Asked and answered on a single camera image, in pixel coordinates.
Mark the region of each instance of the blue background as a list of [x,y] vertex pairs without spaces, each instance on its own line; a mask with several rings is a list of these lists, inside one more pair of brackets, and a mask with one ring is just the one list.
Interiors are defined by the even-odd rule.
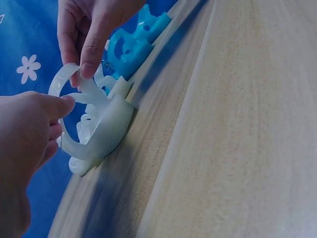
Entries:
[[[176,0],[148,0],[153,15],[168,11]],[[47,93],[51,80],[62,67],[56,38],[57,0],[1,0],[0,16],[0,95],[15,95],[34,90]],[[122,28],[132,33],[137,15]],[[16,69],[21,59],[36,55],[41,68],[36,70],[37,80],[30,78],[21,84],[22,74]],[[74,91],[67,85],[62,94]],[[83,108],[76,109],[65,119],[70,134],[76,138],[75,125]],[[69,156],[60,150],[33,177],[27,194],[31,203],[32,223],[25,238],[47,237],[60,200],[71,177]]]

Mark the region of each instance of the wood grain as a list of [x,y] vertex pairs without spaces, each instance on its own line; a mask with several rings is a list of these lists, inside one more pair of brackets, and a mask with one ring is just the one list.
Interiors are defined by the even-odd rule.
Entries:
[[213,1],[180,0],[170,26],[134,75],[138,111],[120,146],[85,177],[73,176],[49,237],[134,237],[194,69]]
[[316,10],[216,0],[138,237],[317,237]]

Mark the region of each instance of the blue plastic toy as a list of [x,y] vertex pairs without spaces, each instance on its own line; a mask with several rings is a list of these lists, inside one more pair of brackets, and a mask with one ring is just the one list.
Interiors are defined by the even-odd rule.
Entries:
[[[121,48],[119,56],[116,55],[117,47]],[[152,49],[153,46],[147,40],[136,40],[123,29],[116,31],[109,41],[107,50],[107,61],[115,71],[112,76],[118,78],[122,75],[128,80],[146,60]]]
[[133,37],[137,40],[146,39],[152,44],[155,39],[168,26],[171,18],[164,12],[161,16],[155,17],[151,15],[149,5],[146,4],[139,11],[139,19],[136,31]]

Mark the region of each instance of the white plastic toy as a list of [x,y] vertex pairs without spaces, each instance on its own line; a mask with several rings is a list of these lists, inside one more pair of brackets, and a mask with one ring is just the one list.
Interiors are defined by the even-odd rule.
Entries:
[[[64,65],[54,77],[49,94],[59,97],[66,82],[78,70],[79,66],[74,63]],[[101,65],[94,77],[96,82],[78,76],[81,93],[69,95],[76,102],[87,104],[85,114],[76,125],[80,143],[70,137],[63,119],[60,119],[63,133],[59,145],[72,156],[70,170],[83,175],[95,159],[103,158],[118,146],[128,129],[134,107],[125,100],[131,85],[123,77],[115,80],[111,76],[103,76]],[[110,90],[108,96],[102,90],[104,86]]]

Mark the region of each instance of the white flower print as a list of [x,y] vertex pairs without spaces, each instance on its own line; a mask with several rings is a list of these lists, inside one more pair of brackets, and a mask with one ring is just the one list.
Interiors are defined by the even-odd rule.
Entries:
[[5,14],[0,15],[0,24],[2,23],[4,16],[5,16]]
[[38,78],[35,70],[40,69],[41,64],[39,62],[35,62],[35,60],[36,55],[32,55],[29,60],[26,58],[26,56],[22,57],[23,66],[20,66],[16,69],[17,73],[23,73],[21,79],[22,84],[25,84],[29,77],[32,81],[35,81]]

